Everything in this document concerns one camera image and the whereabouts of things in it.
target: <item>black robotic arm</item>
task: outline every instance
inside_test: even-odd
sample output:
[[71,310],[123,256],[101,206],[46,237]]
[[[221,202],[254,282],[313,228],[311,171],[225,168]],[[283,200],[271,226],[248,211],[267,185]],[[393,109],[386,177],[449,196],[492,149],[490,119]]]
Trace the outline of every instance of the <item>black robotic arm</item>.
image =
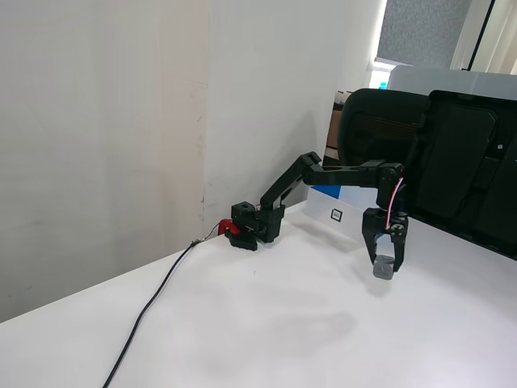
[[[308,185],[358,186],[377,188],[378,209],[367,209],[363,215],[362,233],[368,255],[373,264],[373,274],[381,279],[393,278],[404,261],[404,248],[408,230],[407,214],[400,211],[400,201],[395,194],[402,190],[402,165],[371,161],[357,167],[322,167],[314,152],[301,155],[260,200],[255,208],[248,202],[232,206],[232,225],[223,226],[232,246],[255,251],[257,239],[272,243],[280,234],[285,205],[282,201],[302,181]],[[395,257],[377,255],[377,239],[389,234]]]

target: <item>white wall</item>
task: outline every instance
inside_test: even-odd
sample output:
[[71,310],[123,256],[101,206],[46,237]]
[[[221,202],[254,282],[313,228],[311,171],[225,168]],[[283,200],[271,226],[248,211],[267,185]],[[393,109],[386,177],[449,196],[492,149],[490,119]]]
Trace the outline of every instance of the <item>white wall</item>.
[[257,204],[300,154],[323,155],[343,59],[361,87],[371,53],[378,2],[358,3],[212,2],[205,232],[231,205]]
[[323,154],[378,2],[208,1],[0,2],[0,321],[180,250]]
[[207,47],[204,0],[0,3],[0,321],[200,235]]
[[386,0],[347,2],[345,31],[339,44],[345,53],[339,90],[357,91],[368,87],[385,11]]

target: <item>black cable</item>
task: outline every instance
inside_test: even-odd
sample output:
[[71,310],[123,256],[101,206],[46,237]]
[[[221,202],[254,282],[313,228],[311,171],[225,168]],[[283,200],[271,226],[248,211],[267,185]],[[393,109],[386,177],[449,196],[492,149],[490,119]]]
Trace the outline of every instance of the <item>black cable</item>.
[[115,376],[117,369],[119,368],[120,364],[122,363],[122,360],[124,359],[126,353],[128,352],[129,345],[131,345],[133,337],[137,333],[137,329],[138,329],[138,326],[140,325],[140,321],[142,320],[142,318],[144,318],[144,315],[147,312],[147,310],[153,304],[154,300],[158,297],[159,293],[163,290],[163,287],[169,280],[170,274],[172,274],[172,272],[174,271],[174,269],[176,268],[178,263],[189,252],[189,250],[192,249],[193,247],[195,247],[197,244],[204,241],[205,239],[206,238],[201,239],[201,240],[195,240],[195,241],[191,242],[191,245],[189,245],[188,248],[185,251],[183,251],[183,253],[176,259],[174,264],[172,264],[172,267],[170,268],[169,272],[165,276],[165,279],[163,280],[163,282],[160,284],[160,287],[158,287],[156,293],[154,293],[153,297],[151,297],[151,299],[145,305],[144,309],[140,312],[140,315],[138,315],[137,321],[135,322],[135,324],[132,327],[131,334],[129,335],[128,340],[126,341],[126,344],[124,345],[124,348],[122,349],[122,352],[120,352],[119,358],[117,359],[115,365],[113,366],[113,369],[111,370],[110,375],[107,377],[106,382],[103,385],[103,388],[107,388],[111,384],[111,380],[113,380],[113,377]]
[[469,67],[467,71],[472,70],[472,66],[474,66],[474,61],[476,60],[477,50],[479,50],[479,46],[481,45],[481,41],[483,40],[483,36],[485,35],[486,26],[488,25],[488,21],[490,20],[490,16],[492,15],[492,10],[494,9],[495,0],[490,1],[490,5],[488,6],[488,11],[486,12],[485,20],[483,20],[483,25],[481,26],[481,31],[479,33],[479,37],[477,38],[476,45],[474,46],[474,51],[472,56],[470,57]]

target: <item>pink wire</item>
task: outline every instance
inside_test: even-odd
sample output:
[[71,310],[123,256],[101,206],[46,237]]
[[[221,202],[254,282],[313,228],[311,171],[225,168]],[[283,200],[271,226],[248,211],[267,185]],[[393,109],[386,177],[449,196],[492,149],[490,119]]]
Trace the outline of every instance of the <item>pink wire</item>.
[[393,206],[393,202],[395,201],[395,196],[397,195],[398,188],[401,186],[403,180],[404,180],[404,178],[400,178],[398,180],[397,186],[395,186],[395,190],[393,190],[393,194],[391,195],[391,200],[389,200],[388,218],[386,219],[386,230],[389,229],[389,219],[391,218],[391,207]]

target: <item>table surface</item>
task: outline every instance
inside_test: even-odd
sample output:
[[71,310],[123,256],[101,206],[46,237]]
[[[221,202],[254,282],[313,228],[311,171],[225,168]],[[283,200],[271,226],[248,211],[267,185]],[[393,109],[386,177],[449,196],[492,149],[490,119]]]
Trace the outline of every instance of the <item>table surface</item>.
[[[177,257],[0,324],[0,386],[102,386]],[[299,205],[256,252],[219,237],[189,253],[111,386],[514,387],[516,276],[411,220],[406,263],[378,280],[363,242]]]

